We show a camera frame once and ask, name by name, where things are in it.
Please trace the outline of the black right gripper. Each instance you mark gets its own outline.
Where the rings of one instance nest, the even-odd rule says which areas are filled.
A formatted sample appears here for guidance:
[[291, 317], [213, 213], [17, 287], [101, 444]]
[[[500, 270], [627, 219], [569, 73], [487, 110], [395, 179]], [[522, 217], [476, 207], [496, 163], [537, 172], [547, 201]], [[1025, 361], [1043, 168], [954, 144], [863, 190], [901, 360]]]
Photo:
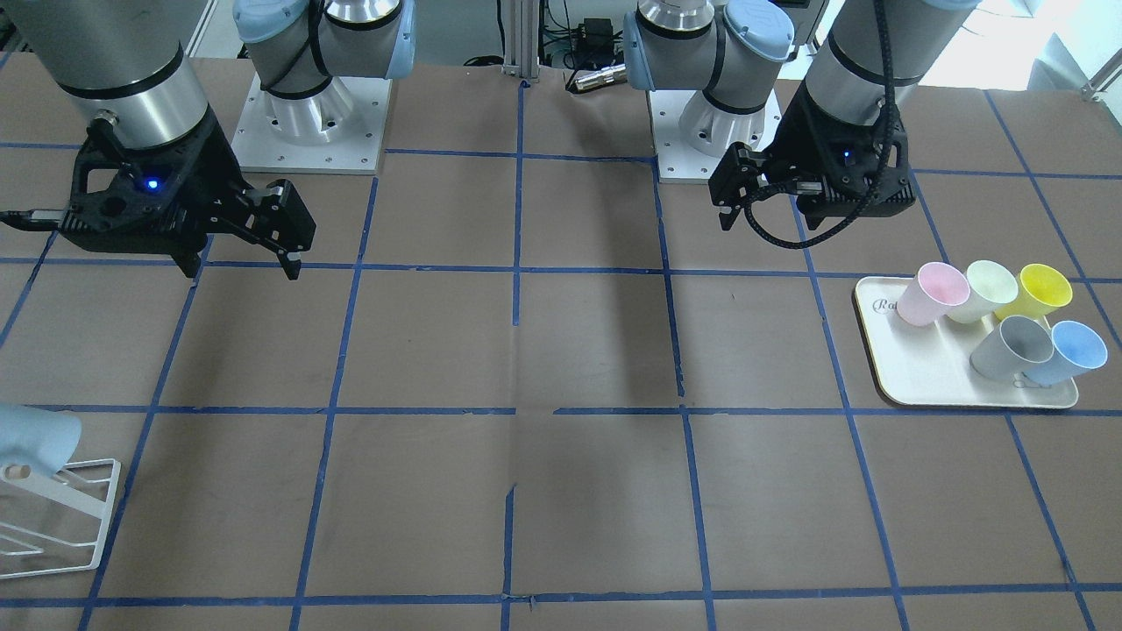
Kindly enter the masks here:
[[184, 137], [148, 149], [125, 148], [104, 110], [89, 124], [57, 230], [85, 252], [166, 255], [188, 277], [209, 234], [237, 234], [297, 280], [316, 221], [292, 181], [249, 188], [213, 110]]

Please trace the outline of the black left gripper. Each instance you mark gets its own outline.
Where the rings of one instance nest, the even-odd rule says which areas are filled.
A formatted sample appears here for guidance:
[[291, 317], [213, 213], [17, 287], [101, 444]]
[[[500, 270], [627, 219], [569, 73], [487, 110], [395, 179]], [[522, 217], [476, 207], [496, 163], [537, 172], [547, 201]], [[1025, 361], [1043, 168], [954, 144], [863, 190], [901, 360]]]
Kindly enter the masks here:
[[[888, 170], [862, 218], [895, 216], [916, 203], [908, 136], [898, 108], [892, 112]], [[754, 232], [765, 234], [754, 218], [752, 205], [778, 194], [778, 188], [770, 182], [790, 179], [800, 185], [819, 184], [819, 190], [804, 190], [798, 196], [797, 205], [806, 219], [848, 216], [874, 182], [885, 121], [886, 116], [879, 113], [874, 124], [845, 124], [813, 103], [806, 86], [798, 88], [770, 150], [753, 150], [743, 141], [734, 141], [708, 179], [712, 205], [719, 208], [721, 230], [729, 231], [744, 213]], [[765, 174], [769, 162], [770, 181]]]

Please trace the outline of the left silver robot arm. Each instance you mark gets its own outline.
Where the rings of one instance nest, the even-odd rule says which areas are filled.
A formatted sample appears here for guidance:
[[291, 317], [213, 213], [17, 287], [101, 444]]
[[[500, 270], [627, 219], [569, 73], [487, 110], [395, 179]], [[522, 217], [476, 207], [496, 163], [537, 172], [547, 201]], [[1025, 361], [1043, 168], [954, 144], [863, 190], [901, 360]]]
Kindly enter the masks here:
[[707, 176], [721, 230], [806, 249], [859, 218], [916, 203], [900, 104], [976, 9], [974, 1], [846, 1], [766, 146], [749, 139], [795, 24], [770, 1], [640, 1], [622, 56], [635, 89], [686, 89], [680, 125], [716, 157]]

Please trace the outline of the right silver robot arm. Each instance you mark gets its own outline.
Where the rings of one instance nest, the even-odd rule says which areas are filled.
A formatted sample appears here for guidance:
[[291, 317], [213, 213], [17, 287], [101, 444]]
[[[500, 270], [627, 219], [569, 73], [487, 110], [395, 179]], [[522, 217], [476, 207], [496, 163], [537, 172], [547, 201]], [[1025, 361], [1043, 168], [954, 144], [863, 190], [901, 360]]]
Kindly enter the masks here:
[[295, 280], [316, 235], [293, 182], [252, 188], [249, 141], [328, 170], [373, 170], [373, 100], [361, 89], [410, 75], [412, 1], [237, 1], [232, 16], [258, 79], [245, 119], [263, 132], [227, 139], [167, 12], [153, 1], [9, 1], [18, 33], [88, 119], [68, 203], [6, 210], [3, 223], [57, 232], [100, 254], [165, 255], [188, 277], [212, 234], [276, 255]]

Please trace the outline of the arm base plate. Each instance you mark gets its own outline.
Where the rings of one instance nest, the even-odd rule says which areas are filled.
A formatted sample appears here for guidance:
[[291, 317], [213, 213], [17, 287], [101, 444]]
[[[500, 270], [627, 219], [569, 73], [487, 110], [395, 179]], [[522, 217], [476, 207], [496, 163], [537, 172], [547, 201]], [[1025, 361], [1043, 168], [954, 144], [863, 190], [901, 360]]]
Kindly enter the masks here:
[[252, 79], [231, 141], [242, 171], [376, 174], [393, 85], [334, 77], [319, 95], [288, 100], [269, 95]]
[[734, 141], [761, 152], [774, 139], [781, 119], [778, 95], [749, 115], [715, 108], [698, 89], [649, 92], [650, 128], [657, 149], [660, 180], [705, 184]]

